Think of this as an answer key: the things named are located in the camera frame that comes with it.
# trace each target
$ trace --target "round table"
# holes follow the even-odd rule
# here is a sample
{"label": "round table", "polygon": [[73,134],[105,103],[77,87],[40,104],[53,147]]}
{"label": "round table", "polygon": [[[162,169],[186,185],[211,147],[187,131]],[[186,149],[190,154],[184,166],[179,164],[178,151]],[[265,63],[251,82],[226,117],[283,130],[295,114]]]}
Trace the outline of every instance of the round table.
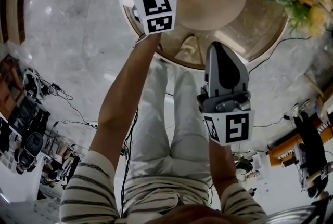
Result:
{"label": "round table", "polygon": [[[130,28],[135,34],[142,35],[143,27],[132,13],[133,0],[120,0],[120,4]],[[286,26],[287,16],[281,5],[264,0],[246,0],[240,14],[217,29],[193,30],[176,21],[174,31],[163,33],[157,54],[174,65],[204,70],[208,46],[213,41],[220,41],[230,47],[244,64],[249,64],[276,46]],[[189,35],[197,38],[199,46],[193,62],[175,57]]]}

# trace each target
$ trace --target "marble floor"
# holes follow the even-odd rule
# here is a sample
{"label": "marble floor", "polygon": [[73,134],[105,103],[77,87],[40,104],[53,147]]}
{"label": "marble floor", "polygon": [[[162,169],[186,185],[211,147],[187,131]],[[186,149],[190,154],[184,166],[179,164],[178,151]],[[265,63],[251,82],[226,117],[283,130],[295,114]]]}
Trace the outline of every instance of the marble floor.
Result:
{"label": "marble floor", "polygon": [[[26,41],[18,47],[7,43],[9,52],[20,58],[22,68],[35,68],[43,79],[56,83],[73,96],[70,102],[86,121],[97,121],[104,95],[128,57],[135,36],[127,26],[118,0],[25,0]],[[283,38],[289,38],[287,31]],[[332,63],[323,52],[328,46],[333,57],[331,34],[307,41],[281,43],[270,60],[250,74],[249,90],[255,125],[278,122],[291,107],[305,99],[314,101],[316,92],[304,79],[308,73],[319,86],[331,77]],[[203,74],[196,73],[198,85]],[[174,82],[170,69],[168,92]],[[165,123],[173,134],[173,103],[166,101]],[[48,128],[56,121],[82,121],[80,115],[59,97],[48,96],[43,107],[51,113]],[[81,124],[59,123],[54,129],[87,149],[95,130]],[[266,150],[267,144],[292,130],[290,121],[254,128],[252,141],[236,145],[240,150]]]}

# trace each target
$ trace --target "person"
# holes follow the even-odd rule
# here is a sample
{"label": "person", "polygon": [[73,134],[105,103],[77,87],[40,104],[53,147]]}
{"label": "person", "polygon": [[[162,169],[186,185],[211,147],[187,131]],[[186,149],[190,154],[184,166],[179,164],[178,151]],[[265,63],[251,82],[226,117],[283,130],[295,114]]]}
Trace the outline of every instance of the person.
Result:
{"label": "person", "polygon": [[[327,160],[322,138],[305,111],[309,104],[309,100],[300,106],[296,104],[291,109],[291,115],[305,146],[306,169],[309,176],[311,176],[317,171],[321,171],[327,165]],[[308,187],[309,198],[319,197],[324,191],[327,182],[328,176],[323,179],[321,177],[314,179],[313,185]]]}
{"label": "person", "polygon": [[[266,216],[238,183],[231,148],[208,140],[194,76],[180,68],[174,68],[175,133],[169,147],[163,114],[167,68],[152,62],[160,38],[153,34],[136,45],[106,94],[90,150],[63,192],[62,223],[245,224]],[[120,216],[114,175],[140,98]],[[208,207],[211,182],[221,211]]]}

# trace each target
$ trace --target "black cable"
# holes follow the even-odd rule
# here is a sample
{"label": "black cable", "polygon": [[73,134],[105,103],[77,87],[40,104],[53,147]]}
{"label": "black cable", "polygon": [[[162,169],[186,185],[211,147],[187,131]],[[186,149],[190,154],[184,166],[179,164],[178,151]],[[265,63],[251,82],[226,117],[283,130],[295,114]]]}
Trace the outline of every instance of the black cable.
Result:
{"label": "black cable", "polygon": [[333,156],[332,152],[329,152],[329,151],[325,151],[325,152],[330,153]]}
{"label": "black cable", "polygon": [[72,122],[72,121],[69,121],[69,120],[65,120],[63,123],[67,124],[66,122],[83,124],[83,125],[89,126],[89,127],[91,127],[91,128],[97,129],[96,126],[94,126],[94,125],[92,125],[92,124],[90,124],[90,123],[87,123],[87,124],[86,124],[86,123],[83,123],[83,122]]}
{"label": "black cable", "polygon": [[65,121],[63,122],[63,121],[57,121],[57,122],[62,122],[62,123],[65,123],[65,124],[67,124]]}
{"label": "black cable", "polygon": [[275,123],[271,123],[271,124],[264,125],[264,126],[253,126],[253,127],[254,127],[254,128],[264,128],[264,127],[269,127],[269,126],[271,126],[271,125],[275,125],[275,124],[280,123],[283,119],[284,119],[284,117],[282,117],[278,122],[275,122]]}
{"label": "black cable", "polygon": [[65,97],[63,97],[63,96],[61,96],[61,95],[59,95],[59,94],[58,94],[58,95],[51,94],[51,95],[53,95],[53,96],[55,96],[55,97],[61,97],[63,100],[65,100],[65,101],[68,103],[68,105],[69,105],[72,109],[76,110],[76,111],[79,113],[79,115],[81,116],[83,122],[84,122],[85,124],[88,124],[88,122],[86,122],[85,119],[83,118],[81,112],[80,112],[79,110],[77,110],[75,107],[73,107],[72,104],[71,104],[71,103],[70,103]]}
{"label": "black cable", "polygon": [[254,69],[258,68],[258,67],[259,67],[261,64],[263,64],[265,61],[268,61],[268,60],[271,58],[272,54],[273,54],[274,51],[277,49],[277,47],[278,47],[278,45],[279,45],[280,43],[282,43],[282,42],[284,42],[284,41],[292,40],[292,39],[299,39],[299,40],[305,40],[305,41],[306,41],[306,40],[308,40],[308,39],[310,39],[310,38],[311,38],[310,36],[307,37],[307,38],[291,37],[291,38],[286,38],[286,39],[283,39],[283,40],[279,41],[279,43],[277,43],[276,47],[273,49],[273,51],[272,51],[272,53],[269,55],[269,57],[268,57],[267,59],[263,60],[262,62],[260,62],[258,65],[256,65],[254,68],[252,68],[252,69],[249,71],[249,79],[250,79],[250,73],[251,73]]}
{"label": "black cable", "polygon": [[54,126],[52,127],[52,129],[51,129],[51,131],[50,131],[50,135],[51,135],[51,133],[52,133],[53,129],[54,129]]}
{"label": "black cable", "polygon": [[66,94],[63,90],[59,89],[58,91],[63,93],[66,96],[67,100],[73,100],[73,97],[71,95]]}
{"label": "black cable", "polygon": [[211,185],[211,187],[208,189],[208,191],[210,190],[211,191],[211,200],[210,200],[210,203],[208,205],[208,207],[211,207],[212,203],[213,203],[213,185]]}
{"label": "black cable", "polygon": [[[131,152],[132,152],[131,151],[132,150],[132,133],[133,133],[134,126],[137,122],[137,118],[138,118],[138,110],[136,110],[136,112],[135,112],[133,125],[130,129],[130,132],[124,140],[125,149],[128,149],[128,151],[125,151],[126,167],[125,167],[125,175],[124,175],[124,180],[123,180],[123,185],[122,185],[122,188],[121,188],[121,195],[120,195],[121,216],[123,216],[123,214],[124,214],[125,182],[126,182],[127,175],[129,173],[129,169],[130,169],[130,160],[131,160]],[[128,140],[130,140],[130,147],[127,146]]]}

